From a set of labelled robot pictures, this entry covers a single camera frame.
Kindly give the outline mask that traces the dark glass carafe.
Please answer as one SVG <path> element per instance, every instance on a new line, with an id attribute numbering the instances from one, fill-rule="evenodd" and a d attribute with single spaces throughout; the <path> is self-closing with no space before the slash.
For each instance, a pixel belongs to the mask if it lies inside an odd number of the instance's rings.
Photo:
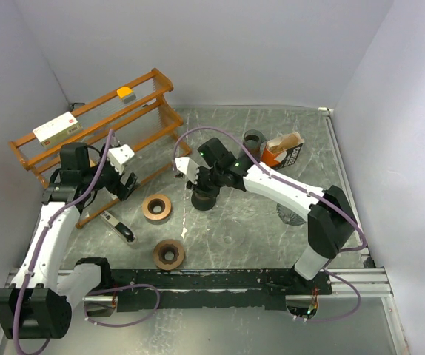
<path id="1" fill-rule="evenodd" d="M 197 192 L 193 192 L 191 196 L 191 204 L 199 211 L 205 212 L 212 209 L 217 201 L 217 197 L 201 195 Z"/>

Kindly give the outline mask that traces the orange coffee filter box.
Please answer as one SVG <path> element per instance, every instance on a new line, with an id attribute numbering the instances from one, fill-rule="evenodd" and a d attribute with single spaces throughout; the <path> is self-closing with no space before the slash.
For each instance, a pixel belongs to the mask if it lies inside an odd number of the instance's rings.
<path id="1" fill-rule="evenodd" d="M 303 145 L 304 139 L 299 132 L 280 135 L 265 143 L 261 162 L 274 170 L 291 166 L 297 161 Z"/>

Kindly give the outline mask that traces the clear glass ribbed dripper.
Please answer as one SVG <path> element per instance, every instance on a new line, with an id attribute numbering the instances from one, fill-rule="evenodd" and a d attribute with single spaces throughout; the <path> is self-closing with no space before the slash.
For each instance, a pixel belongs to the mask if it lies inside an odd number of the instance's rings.
<path id="1" fill-rule="evenodd" d="M 306 223 L 304 218 L 300 217 L 297 213 L 288 209 L 286 206 L 281 205 L 280 203 L 277 204 L 276 211 L 278 217 L 284 224 L 290 226 L 301 226 Z"/>

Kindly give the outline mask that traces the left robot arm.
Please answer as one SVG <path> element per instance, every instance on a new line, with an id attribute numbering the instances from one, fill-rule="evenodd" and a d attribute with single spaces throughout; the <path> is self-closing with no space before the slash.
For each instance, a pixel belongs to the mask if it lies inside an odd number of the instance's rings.
<path id="1" fill-rule="evenodd" d="M 103 145 L 95 166 L 89 151 L 86 143 L 62 146 L 60 166 L 43 192 L 39 222 L 24 262 L 10 285 L 0 288 L 0 326 L 8 339 L 61 339 L 84 296 L 90 291 L 104 295 L 113 288 L 114 277 L 104 257 L 81 258 L 72 273 L 58 281 L 67 241 L 84 207 L 99 190 L 125 200 L 138 186 L 134 173 L 121 182 L 135 155 L 129 145 Z"/>

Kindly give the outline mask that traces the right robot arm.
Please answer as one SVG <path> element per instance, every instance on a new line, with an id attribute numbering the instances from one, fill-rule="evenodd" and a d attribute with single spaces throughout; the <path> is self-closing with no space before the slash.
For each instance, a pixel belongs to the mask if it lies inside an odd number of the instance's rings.
<path id="1" fill-rule="evenodd" d="M 307 247 L 292 267 L 290 287 L 305 294 L 315 285 L 315 276 L 339 254 L 357 229 L 355 216 L 344 191 L 307 185 L 287 177 L 246 152 L 237 158 L 217 138 L 198 148 L 206 166 L 190 158 L 175 163 L 187 176 L 194 206 L 208 210 L 224 186 L 266 197 L 293 212 L 307 224 Z"/>

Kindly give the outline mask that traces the silver black coffee scoop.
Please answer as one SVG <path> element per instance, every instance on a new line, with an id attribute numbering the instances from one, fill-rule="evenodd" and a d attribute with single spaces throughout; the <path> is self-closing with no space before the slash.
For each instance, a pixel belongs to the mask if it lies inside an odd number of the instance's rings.
<path id="1" fill-rule="evenodd" d="M 136 235 L 130 227 L 118 220 L 109 211 L 103 211 L 100 217 L 125 243 L 131 245 L 137 241 Z"/>

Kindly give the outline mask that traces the clear glass lid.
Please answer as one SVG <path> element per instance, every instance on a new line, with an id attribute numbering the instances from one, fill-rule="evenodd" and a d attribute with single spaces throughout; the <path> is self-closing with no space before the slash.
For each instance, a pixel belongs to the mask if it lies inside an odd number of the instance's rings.
<path id="1" fill-rule="evenodd" d="M 223 248 L 238 248 L 245 240 L 245 228 L 237 220 L 223 220 L 215 231 L 215 241 Z"/>

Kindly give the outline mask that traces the grey glass carafe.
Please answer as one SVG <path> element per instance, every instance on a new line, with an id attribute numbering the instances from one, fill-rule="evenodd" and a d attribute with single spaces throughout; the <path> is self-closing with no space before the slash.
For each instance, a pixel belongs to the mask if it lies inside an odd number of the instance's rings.
<path id="1" fill-rule="evenodd" d="M 264 134 L 256 129 L 250 129 L 244 133 L 243 145 L 257 161 L 261 159 L 261 145 L 265 141 Z"/>

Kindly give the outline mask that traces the orange wooden rack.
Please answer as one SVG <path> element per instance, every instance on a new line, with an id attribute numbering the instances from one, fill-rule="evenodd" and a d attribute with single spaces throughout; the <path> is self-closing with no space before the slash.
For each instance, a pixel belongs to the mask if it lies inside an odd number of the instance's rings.
<path id="1" fill-rule="evenodd" d="M 125 103 L 127 88 L 135 94 L 135 99 Z M 160 155 L 159 143 L 173 143 L 179 138 L 176 129 L 183 125 L 181 116 L 167 103 L 164 95 L 173 91 L 173 83 L 158 69 L 151 69 L 139 78 L 115 89 L 88 104 L 74 108 L 71 113 L 81 125 L 80 132 L 53 148 L 44 148 L 35 134 L 29 132 L 21 138 L 9 141 L 8 145 L 25 170 L 32 172 L 43 187 L 48 186 L 49 173 L 59 167 L 59 152 L 63 143 L 83 141 L 91 146 L 101 146 L 109 129 L 116 131 L 116 137 L 128 143 L 137 158 L 134 171 L 139 175 L 139 187 L 145 186 L 162 172 L 171 168 L 171 163 L 146 163 L 147 153 Z M 76 227 L 82 229 L 102 212 L 111 209 L 119 201 L 112 197 L 111 202 L 100 205 L 94 203 L 84 212 Z"/>

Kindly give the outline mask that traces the white flat box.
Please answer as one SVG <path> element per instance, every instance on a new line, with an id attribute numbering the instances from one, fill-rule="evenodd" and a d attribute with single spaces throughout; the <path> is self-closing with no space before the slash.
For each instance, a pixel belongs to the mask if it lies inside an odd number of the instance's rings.
<path id="1" fill-rule="evenodd" d="M 50 149 L 81 131 L 81 124 L 71 112 L 48 121 L 35 128 L 33 134 L 42 147 Z"/>

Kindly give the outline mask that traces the orange grey small box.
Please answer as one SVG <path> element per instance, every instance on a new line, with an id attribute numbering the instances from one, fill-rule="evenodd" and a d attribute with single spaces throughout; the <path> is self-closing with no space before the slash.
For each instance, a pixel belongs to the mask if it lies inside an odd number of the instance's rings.
<path id="1" fill-rule="evenodd" d="M 123 104 L 128 104 L 136 99 L 135 92 L 128 86 L 118 88 L 116 94 Z"/>

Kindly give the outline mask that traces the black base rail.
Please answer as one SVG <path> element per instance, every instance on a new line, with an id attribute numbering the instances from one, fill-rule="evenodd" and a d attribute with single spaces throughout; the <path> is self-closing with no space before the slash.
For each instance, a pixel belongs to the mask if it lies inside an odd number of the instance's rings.
<path id="1" fill-rule="evenodd" d="M 329 277 L 320 272 L 302 280 L 288 268 L 250 269 L 114 269 L 113 285 L 148 284 L 155 287 L 120 291 L 120 312 L 158 309 L 249 308 L 283 311 L 287 300 L 313 294 L 330 295 Z"/>

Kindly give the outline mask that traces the aluminium frame rail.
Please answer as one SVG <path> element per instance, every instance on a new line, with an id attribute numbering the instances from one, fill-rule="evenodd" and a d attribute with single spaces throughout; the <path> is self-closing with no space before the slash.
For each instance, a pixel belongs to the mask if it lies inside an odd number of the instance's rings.
<path id="1" fill-rule="evenodd" d="M 113 285 L 150 284 L 161 291 L 185 293 L 208 291 L 234 293 L 265 291 L 268 295 L 303 298 L 312 294 L 348 297 L 358 291 L 363 297 L 392 295 L 385 270 L 382 268 L 335 269 L 330 276 L 320 272 L 312 281 L 296 282 L 289 271 L 281 268 L 250 268 L 229 270 L 116 269 L 112 271 Z"/>

